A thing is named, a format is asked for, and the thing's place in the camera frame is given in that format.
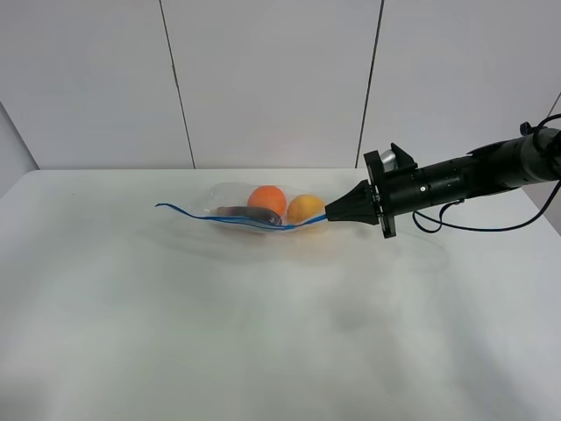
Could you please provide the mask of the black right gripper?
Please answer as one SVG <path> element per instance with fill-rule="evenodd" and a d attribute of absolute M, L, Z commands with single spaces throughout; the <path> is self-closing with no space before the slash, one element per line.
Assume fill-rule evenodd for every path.
<path fill-rule="evenodd" d="M 395 143 L 391 143 L 389 149 L 395 152 L 399 167 L 385 172 L 380 160 L 382 153 L 365 153 L 370 184 L 368 180 L 363 180 L 347 194 L 326 205 L 325 215 L 328 221 L 375 225 L 377 216 L 383 237 L 390 239 L 396 236 L 395 217 L 398 215 L 398 207 L 391 195 L 403 189 L 402 185 L 415 176 L 418 164 Z"/>

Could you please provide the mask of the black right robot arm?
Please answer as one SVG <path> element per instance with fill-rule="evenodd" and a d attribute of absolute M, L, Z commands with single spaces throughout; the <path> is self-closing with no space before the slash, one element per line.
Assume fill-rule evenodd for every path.
<path fill-rule="evenodd" d="M 400 215 L 419 218 L 429 207 L 446 211 L 467 199 L 559 182 L 560 131 L 525 123 L 521 134 L 426 167 L 396 144 L 384 153 L 366 153 L 368 179 L 326 205 L 326 218 L 380 225 L 384 237 L 392 238 Z"/>

